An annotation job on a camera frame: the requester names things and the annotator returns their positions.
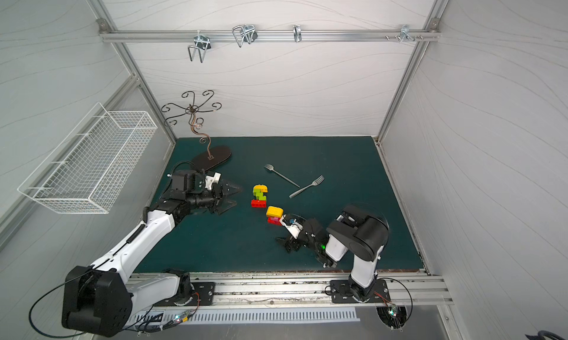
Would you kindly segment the small red brick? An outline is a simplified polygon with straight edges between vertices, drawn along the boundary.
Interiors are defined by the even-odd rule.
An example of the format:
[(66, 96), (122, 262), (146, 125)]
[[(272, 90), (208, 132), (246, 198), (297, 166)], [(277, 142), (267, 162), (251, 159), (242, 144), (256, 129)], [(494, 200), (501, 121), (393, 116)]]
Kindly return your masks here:
[(265, 200), (252, 200), (251, 201), (252, 208), (266, 208), (267, 202)]

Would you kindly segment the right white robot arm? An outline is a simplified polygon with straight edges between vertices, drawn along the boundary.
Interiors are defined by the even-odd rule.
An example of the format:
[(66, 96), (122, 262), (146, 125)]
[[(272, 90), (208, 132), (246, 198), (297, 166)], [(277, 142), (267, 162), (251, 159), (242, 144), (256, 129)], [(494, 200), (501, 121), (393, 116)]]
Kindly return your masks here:
[(357, 302), (367, 302), (371, 298), (377, 281), (377, 262), (390, 236), (387, 220), (357, 204), (345, 206), (327, 227), (314, 218), (306, 219), (296, 214), (283, 214), (273, 220), (289, 233), (287, 238), (277, 239), (287, 253), (307, 248), (323, 267), (335, 268), (351, 252), (354, 256), (348, 278), (351, 296)]

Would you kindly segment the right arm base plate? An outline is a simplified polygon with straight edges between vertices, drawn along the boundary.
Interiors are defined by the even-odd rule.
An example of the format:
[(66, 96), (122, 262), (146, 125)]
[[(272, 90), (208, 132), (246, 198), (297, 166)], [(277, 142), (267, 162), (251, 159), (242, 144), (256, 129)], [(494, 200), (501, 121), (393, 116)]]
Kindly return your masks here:
[(376, 279), (369, 287), (363, 288), (355, 281), (331, 280), (324, 290), (333, 304), (390, 303), (391, 297), (386, 281)]

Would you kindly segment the yellow curved brick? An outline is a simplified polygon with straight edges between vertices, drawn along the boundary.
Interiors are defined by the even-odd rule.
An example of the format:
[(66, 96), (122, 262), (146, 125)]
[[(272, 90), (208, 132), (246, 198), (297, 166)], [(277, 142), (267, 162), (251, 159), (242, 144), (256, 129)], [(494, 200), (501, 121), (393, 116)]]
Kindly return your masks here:
[(266, 210), (266, 217), (268, 218), (278, 218), (280, 219), (284, 215), (282, 208), (269, 206)]
[(254, 192), (259, 191), (259, 192), (262, 192), (262, 193), (267, 193), (268, 187), (265, 186), (265, 185), (256, 185), (256, 186), (254, 186), (253, 191)]

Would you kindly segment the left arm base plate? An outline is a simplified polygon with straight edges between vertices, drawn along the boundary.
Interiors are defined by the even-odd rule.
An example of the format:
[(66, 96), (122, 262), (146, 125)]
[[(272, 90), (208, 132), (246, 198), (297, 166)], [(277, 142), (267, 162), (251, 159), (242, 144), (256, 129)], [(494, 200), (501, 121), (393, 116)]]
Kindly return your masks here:
[(193, 282), (193, 294), (190, 296), (163, 299), (155, 307), (197, 307), (211, 306), (214, 300), (215, 282)]

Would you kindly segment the long red brick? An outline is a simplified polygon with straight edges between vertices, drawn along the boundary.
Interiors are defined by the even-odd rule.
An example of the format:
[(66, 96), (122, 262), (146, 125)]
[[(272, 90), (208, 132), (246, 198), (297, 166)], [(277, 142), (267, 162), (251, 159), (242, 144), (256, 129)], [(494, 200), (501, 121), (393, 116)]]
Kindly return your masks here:
[(276, 225), (276, 226), (281, 226), (281, 219), (278, 217), (269, 217), (268, 218), (268, 223)]

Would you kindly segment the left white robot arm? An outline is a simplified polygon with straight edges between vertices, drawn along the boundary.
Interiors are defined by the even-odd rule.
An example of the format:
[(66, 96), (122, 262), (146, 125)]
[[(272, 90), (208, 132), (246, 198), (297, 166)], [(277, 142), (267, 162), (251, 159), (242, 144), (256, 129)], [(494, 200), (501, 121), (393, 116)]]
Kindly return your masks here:
[(137, 286), (127, 282), (147, 254), (186, 217), (208, 211), (223, 214), (235, 207), (232, 195), (241, 187), (219, 173), (180, 170), (173, 173), (159, 201), (143, 210), (140, 223), (89, 266), (76, 266), (66, 276), (62, 326), (111, 337), (130, 317), (163, 300), (185, 305), (195, 289), (189, 273), (160, 273)]

